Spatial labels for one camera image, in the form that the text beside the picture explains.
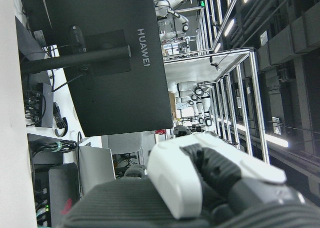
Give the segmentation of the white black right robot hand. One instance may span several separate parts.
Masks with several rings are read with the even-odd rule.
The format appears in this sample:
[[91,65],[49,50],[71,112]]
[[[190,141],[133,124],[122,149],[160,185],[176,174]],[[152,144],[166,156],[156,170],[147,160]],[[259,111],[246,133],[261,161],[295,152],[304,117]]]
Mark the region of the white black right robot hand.
[[319,227],[282,169],[202,133],[160,142],[146,176],[97,185],[62,227]]

